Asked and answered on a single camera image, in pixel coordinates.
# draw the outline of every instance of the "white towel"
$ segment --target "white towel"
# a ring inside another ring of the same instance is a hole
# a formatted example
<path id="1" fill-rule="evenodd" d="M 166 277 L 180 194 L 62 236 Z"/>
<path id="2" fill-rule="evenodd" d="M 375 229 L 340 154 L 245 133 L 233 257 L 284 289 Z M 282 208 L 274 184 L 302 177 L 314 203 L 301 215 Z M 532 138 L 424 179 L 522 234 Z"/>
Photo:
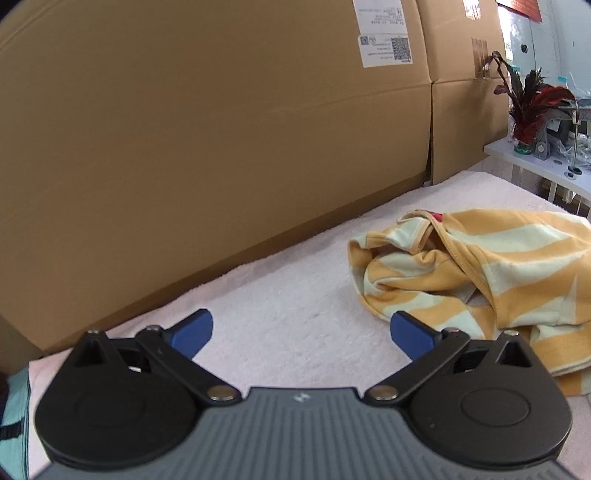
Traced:
<path id="1" fill-rule="evenodd" d="M 154 323 L 169 327 L 204 307 L 213 314 L 213 337 L 194 360 L 244 394 L 257 385 L 354 386 L 365 391 L 409 360 L 391 341 L 388 325 L 359 303 L 349 277 L 347 240 L 370 229 L 384 229 L 414 209 L 477 207 L 559 211 L 504 180 L 464 172 L 443 184 L 409 192 L 277 255 L 239 267 L 112 329 L 109 336 L 132 336 Z M 31 363 L 31 412 L 66 355 Z M 561 461 L 576 475 L 591 479 L 591 409 L 584 397 L 575 397 L 570 405 L 575 425 Z M 29 439 L 33 477 L 48 460 L 32 422 Z"/>

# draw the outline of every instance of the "yellow striped cloth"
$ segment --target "yellow striped cloth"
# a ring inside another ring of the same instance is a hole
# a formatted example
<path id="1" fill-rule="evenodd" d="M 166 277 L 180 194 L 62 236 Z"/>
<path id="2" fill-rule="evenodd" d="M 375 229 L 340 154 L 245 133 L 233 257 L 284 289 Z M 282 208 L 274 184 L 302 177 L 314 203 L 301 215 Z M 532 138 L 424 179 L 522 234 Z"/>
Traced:
<path id="1" fill-rule="evenodd" d="M 416 210 L 349 241 L 362 303 L 436 330 L 516 329 L 566 395 L 591 392 L 591 226 L 568 213 Z"/>

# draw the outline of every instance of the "red leaf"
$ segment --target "red leaf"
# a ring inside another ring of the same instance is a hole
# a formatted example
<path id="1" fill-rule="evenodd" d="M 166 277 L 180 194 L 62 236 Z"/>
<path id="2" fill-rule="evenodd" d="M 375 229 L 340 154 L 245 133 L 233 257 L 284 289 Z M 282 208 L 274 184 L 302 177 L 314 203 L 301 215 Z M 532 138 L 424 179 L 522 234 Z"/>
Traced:
<path id="1" fill-rule="evenodd" d="M 572 100 L 574 102 L 574 95 L 564 87 L 545 87 L 536 94 L 531 106 L 551 107 L 558 105 L 562 100 Z"/>

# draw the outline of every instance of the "potted plant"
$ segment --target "potted plant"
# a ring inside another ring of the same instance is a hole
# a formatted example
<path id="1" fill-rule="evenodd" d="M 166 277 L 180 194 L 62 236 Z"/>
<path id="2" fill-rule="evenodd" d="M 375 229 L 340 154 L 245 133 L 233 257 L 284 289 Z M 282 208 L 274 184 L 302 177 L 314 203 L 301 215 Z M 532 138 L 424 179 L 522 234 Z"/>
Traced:
<path id="1" fill-rule="evenodd" d="M 532 70 L 525 77 L 525 84 L 521 83 L 519 75 L 509 65 L 498 51 L 494 51 L 487 63 L 495 62 L 497 72 L 503 80 L 503 85 L 495 88 L 496 95 L 506 93 L 511 98 L 509 114 L 514 120 L 512 136 L 515 140 L 514 150 L 517 153 L 532 152 L 538 130 L 544 125 L 546 113 L 564 100 L 575 101 L 574 95 L 564 87 L 553 87 L 544 83 L 541 69 Z M 503 75 L 505 66 L 511 77 L 511 86 Z"/>

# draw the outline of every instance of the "qr code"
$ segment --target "qr code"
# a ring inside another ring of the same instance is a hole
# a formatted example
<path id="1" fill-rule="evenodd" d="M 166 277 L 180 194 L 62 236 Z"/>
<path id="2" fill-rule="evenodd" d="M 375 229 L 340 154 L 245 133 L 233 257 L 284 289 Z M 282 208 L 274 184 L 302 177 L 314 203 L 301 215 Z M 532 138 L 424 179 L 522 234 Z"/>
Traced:
<path id="1" fill-rule="evenodd" d="M 392 49 L 394 50 L 394 60 L 412 61 L 407 37 L 392 38 Z"/>

